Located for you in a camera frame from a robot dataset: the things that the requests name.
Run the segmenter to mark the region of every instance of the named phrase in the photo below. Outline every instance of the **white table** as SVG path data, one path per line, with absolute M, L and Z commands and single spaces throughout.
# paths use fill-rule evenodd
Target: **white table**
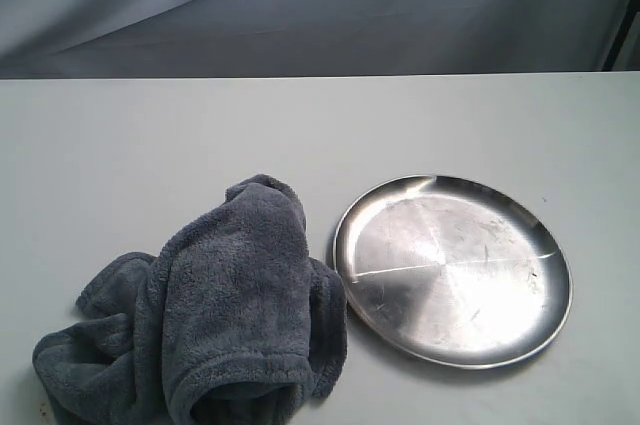
M 158 252 L 262 171 L 300 195 L 319 257 L 379 182 L 485 183 L 547 225 L 575 282 L 548 351 L 493 372 L 405 358 L 352 320 L 333 395 L 293 423 L 638 423 L 639 137 L 638 73 L 0 82 L 0 423 L 51 420 L 31 350 L 111 258 Z

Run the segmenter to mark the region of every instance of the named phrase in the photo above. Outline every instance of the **plate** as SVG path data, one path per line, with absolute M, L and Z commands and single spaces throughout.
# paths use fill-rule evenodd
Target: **plate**
M 342 217 L 333 259 L 378 335 L 459 368 L 508 365 L 564 325 L 572 281 L 549 231 L 514 200 L 453 177 L 384 183 Z

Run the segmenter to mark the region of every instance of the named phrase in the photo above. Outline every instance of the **gray towel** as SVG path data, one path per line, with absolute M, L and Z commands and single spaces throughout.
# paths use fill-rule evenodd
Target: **gray towel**
M 338 276 L 309 258 L 294 192 L 259 175 L 178 232 L 94 278 L 89 319 L 33 364 L 61 424 L 280 424 L 326 397 L 346 357 Z

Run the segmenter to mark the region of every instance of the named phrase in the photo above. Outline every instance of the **gray backdrop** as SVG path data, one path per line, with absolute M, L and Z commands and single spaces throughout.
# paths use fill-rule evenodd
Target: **gray backdrop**
M 626 0 L 0 0 L 1 77 L 597 69 Z

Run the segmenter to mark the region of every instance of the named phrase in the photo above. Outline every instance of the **metal plate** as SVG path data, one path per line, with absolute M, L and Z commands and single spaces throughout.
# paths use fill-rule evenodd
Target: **metal plate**
M 460 368 L 542 350 L 571 305 L 569 269 L 548 230 L 493 189 L 405 177 L 360 197 L 336 230 L 349 303 L 380 336 Z

